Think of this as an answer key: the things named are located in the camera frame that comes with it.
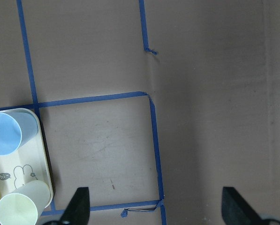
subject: stacked cups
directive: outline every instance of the stacked cups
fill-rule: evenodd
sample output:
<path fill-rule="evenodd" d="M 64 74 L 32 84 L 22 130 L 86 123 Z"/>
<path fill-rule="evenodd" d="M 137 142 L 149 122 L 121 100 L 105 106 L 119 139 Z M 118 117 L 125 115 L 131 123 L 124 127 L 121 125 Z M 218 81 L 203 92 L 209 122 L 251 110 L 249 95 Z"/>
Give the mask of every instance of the stacked cups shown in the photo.
<path fill-rule="evenodd" d="M 31 113 L 0 112 L 0 157 L 20 151 L 37 132 L 38 124 Z M 35 225 L 50 195 L 46 183 L 34 180 L 2 197 L 1 225 Z"/>

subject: white tray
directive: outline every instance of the white tray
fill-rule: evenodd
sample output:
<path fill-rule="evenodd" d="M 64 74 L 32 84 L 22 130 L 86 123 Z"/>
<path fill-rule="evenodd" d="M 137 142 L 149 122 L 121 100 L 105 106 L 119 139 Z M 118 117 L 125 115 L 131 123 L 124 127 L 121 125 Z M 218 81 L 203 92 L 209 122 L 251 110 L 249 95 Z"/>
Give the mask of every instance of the white tray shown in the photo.
<path fill-rule="evenodd" d="M 53 198 L 53 189 L 38 117 L 31 110 L 24 108 L 2 112 L 32 114 L 37 120 L 38 133 L 14 153 L 0 156 L 0 198 L 32 180 L 42 180 L 49 186 L 51 192 L 47 207 Z"/>

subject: plastic cup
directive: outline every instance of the plastic cup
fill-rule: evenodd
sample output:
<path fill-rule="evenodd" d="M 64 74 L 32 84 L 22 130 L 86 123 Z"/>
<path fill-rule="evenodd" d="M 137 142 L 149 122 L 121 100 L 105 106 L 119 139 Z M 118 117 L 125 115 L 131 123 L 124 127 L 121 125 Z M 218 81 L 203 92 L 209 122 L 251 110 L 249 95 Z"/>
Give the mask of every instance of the plastic cup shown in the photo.
<path fill-rule="evenodd" d="M 35 225 L 50 200 L 46 183 L 33 180 L 0 199 L 1 225 Z"/>
<path fill-rule="evenodd" d="M 0 156 L 23 146 L 38 132 L 33 115 L 25 112 L 0 112 Z"/>

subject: blue tape line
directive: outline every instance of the blue tape line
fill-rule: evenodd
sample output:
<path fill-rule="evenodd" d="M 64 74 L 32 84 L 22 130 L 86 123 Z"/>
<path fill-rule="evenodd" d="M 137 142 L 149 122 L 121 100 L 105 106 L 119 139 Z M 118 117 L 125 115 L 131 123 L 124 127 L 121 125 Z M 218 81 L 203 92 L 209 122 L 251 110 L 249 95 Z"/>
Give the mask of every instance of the blue tape line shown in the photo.
<path fill-rule="evenodd" d="M 50 203 L 50 208 L 51 208 L 51 211 L 55 211 L 55 202 L 54 202 L 54 199 L 52 199 L 51 203 Z"/>
<path fill-rule="evenodd" d="M 162 218 L 162 225 L 167 225 L 166 209 L 164 205 L 160 207 L 160 216 Z"/>
<path fill-rule="evenodd" d="M 114 94 L 114 95 L 80 97 L 80 98 L 73 98 L 73 99 L 66 99 L 66 100 L 59 100 L 59 101 L 52 101 L 52 102 L 43 102 L 43 103 L 39 103 L 38 106 L 39 106 L 39 108 L 44 108 L 44 107 L 50 107 L 50 106 L 115 100 L 115 99 L 121 99 L 121 98 L 132 98 L 132 97 L 140 97 L 140 96 L 147 96 L 147 95 L 148 94 L 145 92 L 136 91 L 136 92 L 128 92 L 128 93 L 122 93 L 122 94 Z"/>
<path fill-rule="evenodd" d="M 151 50 L 149 48 L 144 0 L 139 0 L 139 8 L 140 8 L 140 17 L 141 17 L 142 38 L 143 38 L 144 50 L 146 52 L 151 52 L 152 54 L 157 55 L 158 53 L 155 50 Z"/>
<path fill-rule="evenodd" d="M 156 113 L 155 113 L 155 106 L 150 97 L 149 97 L 149 103 L 150 103 L 150 112 L 151 112 L 151 125 L 152 125 L 155 163 L 156 163 L 156 168 L 157 168 L 157 172 L 158 172 L 159 198 L 164 199 L 163 176 L 162 176 L 162 169 L 161 169 L 160 155 L 159 155 L 157 118 L 156 118 Z"/>
<path fill-rule="evenodd" d="M 123 203 L 123 204 L 115 204 L 115 205 L 102 205 L 102 206 L 93 206 L 90 207 L 90 211 L 101 211 L 101 210 L 114 210 L 114 209 L 124 209 L 130 207 L 140 207 L 147 205 L 155 205 L 158 204 L 159 200 L 154 201 L 145 201 L 145 202 L 131 202 L 131 203 Z M 52 210 L 52 211 L 44 211 L 42 216 L 51 216 L 58 215 L 64 213 L 65 210 Z"/>
<path fill-rule="evenodd" d="M 29 105 L 16 105 L 16 106 L 1 107 L 0 111 L 7 110 L 7 109 L 17 109 L 17 108 L 33 109 L 34 105 L 29 104 Z"/>
<path fill-rule="evenodd" d="M 158 173 L 159 198 L 160 198 L 160 200 L 163 200 L 164 199 L 164 189 L 163 189 L 162 171 L 161 171 L 161 163 L 160 163 L 160 155 L 159 155 L 159 141 L 158 141 L 155 105 L 147 93 L 137 91 L 137 92 L 129 92 L 129 93 L 122 93 L 122 94 L 106 95 L 106 96 L 74 98 L 74 99 L 39 103 L 38 107 L 42 108 L 42 107 L 50 107 L 50 106 L 57 106 L 57 105 L 68 105 L 68 104 L 86 103 L 86 102 L 94 102 L 94 101 L 105 101 L 105 100 L 132 98 L 132 97 L 140 97 L 140 96 L 148 96 L 148 98 L 149 98 L 154 154 L 155 154 L 156 168 L 157 168 L 157 173 Z M 0 108 L 0 110 L 20 108 L 20 107 L 32 109 L 32 108 L 34 108 L 34 105 L 30 104 L 30 105 L 10 106 L 10 107 Z M 115 205 L 105 205 L 105 206 L 94 206 L 94 207 L 91 207 L 90 210 L 99 211 L 99 210 L 124 209 L 124 208 L 131 208 L 131 207 L 148 206 L 148 205 L 159 204 L 160 200 L 146 201 L 146 202 L 132 202 L 132 203 L 123 203 L 123 204 L 115 204 Z M 160 208 L 161 208 L 162 225 L 166 225 L 165 206 L 162 204 L 160 206 Z M 52 209 L 51 211 L 44 211 L 42 213 L 42 216 L 62 214 L 64 212 L 64 210 L 55 210 L 54 200 L 51 203 L 51 209 Z"/>
<path fill-rule="evenodd" d="M 149 208 L 149 209 L 124 209 L 121 213 L 121 217 L 125 218 L 128 215 L 128 212 L 154 212 L 158 207 L 161 207 L 162 205 L 164 205 L 163 200 L 160 200 L 158 202 L 158 204 L 153 207 L 153 208 Z"/>
<path fill-rule="evenodd" d="M 26 60 L 28 77 L 29 77 L 29 82 L 30 82 L 32 102 L 34 104 L 35 114 L 40 118 L 40 111 L 38 108 L 37 90 L 36 90 L 35 79 L 33 76 L 33 69 L 32 69 L 30 50 L 29 50 L 29 44 L 28 44 L 28 39 L 27 39 L 25 19 L 24 19 L 24 13 L 23 13 L 23 7 L 22 7 L 21 0 L 17 0 L 17 8 L 18 8 L 18 14 L 19 14 L 19 21 L 20 21 L 20 27 L 21 27 L 21 33 L 22 33 L 24 52 L 25 52 L 25 60 Z"/>

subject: cup rim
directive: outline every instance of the cup rim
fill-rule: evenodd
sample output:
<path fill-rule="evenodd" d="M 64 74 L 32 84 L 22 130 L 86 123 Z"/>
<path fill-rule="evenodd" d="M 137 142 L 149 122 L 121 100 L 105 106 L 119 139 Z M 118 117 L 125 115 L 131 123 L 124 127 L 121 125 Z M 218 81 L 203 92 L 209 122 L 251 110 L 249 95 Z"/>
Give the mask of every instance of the cup rim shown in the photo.
<path fill-rule="evenodd" d="M 39 218 L 38 208 L 37 208 L 37 206 L 35 205 L 35 203 L 33 202 L 33 200 L 32 200 L 31 198 L 29 198 L 28 196 L 23 195 L 23 194 L 21 194 L 21 193 L 9 193 L 9 194 L 3 196 L 3 197 L 0 199 L 0 204 L 1 204 L 1 202 L 2 202 L 3 199 L 5 199 L 6 197 L 9 197 L 9 196 L 11 196 L 11 195 L 20 195 L 20 196 L 23 196 L 23 197 L 27 198 L 30 202 L 32 202 L 32 205 L 34 206 L 34 209 L 35 209 L 35 211 L 37 212 L 37 216 L 35 217 L 34 224 L 32 224 L 32 225 L 35 225 L 35 224 L 37 223 L 38 218 Z"/>

